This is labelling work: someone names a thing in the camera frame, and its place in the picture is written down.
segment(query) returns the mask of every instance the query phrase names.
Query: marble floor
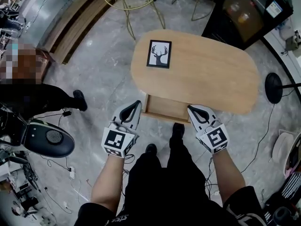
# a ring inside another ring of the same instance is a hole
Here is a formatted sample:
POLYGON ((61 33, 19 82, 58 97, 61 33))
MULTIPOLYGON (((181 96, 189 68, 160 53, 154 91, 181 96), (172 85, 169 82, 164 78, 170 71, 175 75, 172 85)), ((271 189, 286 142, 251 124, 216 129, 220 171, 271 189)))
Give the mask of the marble floor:
MULTIPOLYGON (((195 22, 190 20, 194 2, 195 0, 178 0, 171 5, 171 0, 157 0, 156 6, 164 14, 167 29, 201 35, 208 17, 195 22)), ((213 5, 209 0, 200 0, 196 15, 206 14, 213 5)), ((130 19, 137 39, 147 31, 161 28, 150 6, 131 12, 130 19)), ((55 214, 60 226, 73 225, 80 206, 86 202, 82 197, 78 197, 71 183, 83 196, 90 197, 89 184, 93 185, 107 158, 101 148, 101 139, 103 129, 113 111, 125 102, 137 99, 144 101, 145 94, 136 87, 130 73, 134 48, 135 42, 127 32, 124 12, 110 8, 84 38, 70 62, 67 65, 51 66, 46 75, 45 83, 59 86, 69 95, 72 95, 75 89, 82 90, 88 104, 86 112, 71 109, 72 115, 62 118, 60 122, 60 127, 68 131, 76 142, 75 150, 67 157, 68 166, 75 168, 74 180, 70 180, 69 172, 63 168, 54 163, 49 167, 47 161, 39 155, 29 154, 39 176, 41 189, 47 187, 49 195, 58 204, 63 206, 63 202, 67 201, 68 207, 72 210, 72 214, 63 212, 42 190, 49 205, 44 201, 42 203, 55 214)), ((216 111, 221 121, 227 125, 231 140, 229 152, 240 170, 253 159, 257 144, 267 131, 273 105, 268 102, 264 93, 266 75, 269 72, 276 72, 284 84, 289 82, 279 62, 261 41, 254 43, 246 52, 255 61, 261 78, 259 96, 253 110, 247 115, 216 111)), ((243 173, 246 183, 254 186, 260 202, 262 189, 264 189, 263 197, 267 199, 284 182, 281 169, 270 161, 271 152, 279 129, 300 131, 301 121, 297 120, 299 116, 301 116, 300 101, 295 92, 282 98, 281 102, 275 105, 269 132, 259 146, 257 158, 243 173)), ((47 117, 45 121, 57 125, 59 116, 47 117)), ((166 166, 172 125, 171 122, 142 116, 137 129, 140 138, 130 153, 137 159, 149 143, 155 143, 161 164, 166 166)), ((211 155, 195 139, 195 130, 192 126, 186 127, 184 143, 194 162, 207 177, 211 155)), ((66 164, 65 158, 54 160, 61 165, 66 164)), ((133 164, 125 165, 125 169, 129 170, 133 164)), ((210 179, 212 183, 216 182, 215 173, 210 179)), ((124 176, 124 187, 126 184, 127 175, 124 176)), ((213 186, 211 193, 217 191, 218 188, 213 186)), ((220 202, 218 194, 214 195, 214 200, 220 202)))

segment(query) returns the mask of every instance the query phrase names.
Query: sticker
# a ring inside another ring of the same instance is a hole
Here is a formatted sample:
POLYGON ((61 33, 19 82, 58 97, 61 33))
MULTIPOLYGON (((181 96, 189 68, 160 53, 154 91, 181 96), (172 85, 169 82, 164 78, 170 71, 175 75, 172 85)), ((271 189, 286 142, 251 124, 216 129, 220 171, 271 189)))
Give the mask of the sticker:
POLYGON ((267 8, 267 12, 275 18, 279 13, 282 12, 282 8, 276 3, 276 1, 273 1, 267 8))

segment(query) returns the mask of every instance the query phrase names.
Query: black pole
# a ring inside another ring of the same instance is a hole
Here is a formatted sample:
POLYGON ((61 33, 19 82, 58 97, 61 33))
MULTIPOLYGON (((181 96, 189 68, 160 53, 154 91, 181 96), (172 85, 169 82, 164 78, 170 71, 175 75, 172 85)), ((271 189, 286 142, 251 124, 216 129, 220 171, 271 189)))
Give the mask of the black pole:
POLYGON ((297 88, 300 87, 301 83, 297 83, 297 84, 291 84, 291 85, 282 85, 282 86, 277 86, 277 89, 286 89, 286 88, 297 88))

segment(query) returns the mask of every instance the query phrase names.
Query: sneaker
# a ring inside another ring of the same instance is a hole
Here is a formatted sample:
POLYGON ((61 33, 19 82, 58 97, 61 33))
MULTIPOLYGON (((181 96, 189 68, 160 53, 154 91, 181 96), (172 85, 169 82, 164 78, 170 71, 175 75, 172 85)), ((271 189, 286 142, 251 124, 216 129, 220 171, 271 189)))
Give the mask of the sneaker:
POLYGON ((145 153, 152 153, 154 155, 157 155, 157 147, 155 144, 149 144, 146 149, 145 153))
POLYGON ((180 123, 175 123, 174 126, 173 126, 173 137, 176 136, 180 136, 180 138, 182 139, 183 138, 183 135, 184 135, 184 132, 185 132, 185 126, 183 124, 180 124, 180 123))
POLYGON ((77 89, 73 92, 73 96, 74 96, 74 98, 78 98, 81 100, 81 105, 79 107, 79 110, 86 111, 88 109, 88 106, 87 106, 83 92, 81 92, 79 89, 77 89))

